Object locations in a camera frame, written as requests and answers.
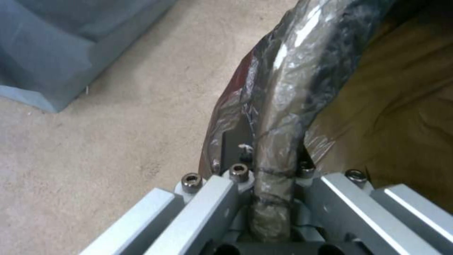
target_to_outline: black metal part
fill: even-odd
[[[222,135],[220,174],[223,174],[238,162],[245,164],[250,171],[253,170],[253,153],[239,147],[241,144],[252,147],[252,141],[253,135],[247,118],[241,116],[236,127],[225,131]]]
[[[361,242],[211,243],[202,255],[368,255]]]

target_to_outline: hex socket bolt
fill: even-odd
[[[359,188],[363,188],[365,183],[368,181],[366,175],[357,169],[349,169],[344,173],[344,175],[354,184],[359,186]]]
[[[249,168],[244,164],[234,164],[230,167],[230,180],[238,183],[249,180]]]
[[[203,186],[202,178],[197,173],[188,173],[181,178],[183,191],[189,194],[195,194]]]

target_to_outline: hole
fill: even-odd
[[[241,253],[236,247],[223,244],[215,249],[214,255],[241,255]]]
[[[344,255],[344,252],[335,245],[322,245],[319,247],[318,255]]]
[[[189,175],[189,176],[186,177],[186,181],[187,182],[196,182],[197,179],[198,179],[198,177],[195,176],[195,175]]]
[[[238,166],[234,166],[233,167],[233,170],[236,171],[236,172],[242,172],[245,170],[245,168],[241,165],[238,165]]]

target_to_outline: wrapped tube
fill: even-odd
[[[220,137],[241,114],[254,135],[250,228],[288,241],[297,147],[337,95],[393,0],[301,0],[243,59],[214,109],[200,173],[218,174]]]

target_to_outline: beige carpet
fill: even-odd
[[[212,107],[296,0],[180,0],[59,114],[0,98],[0,254],[75,254],[196,172]]]

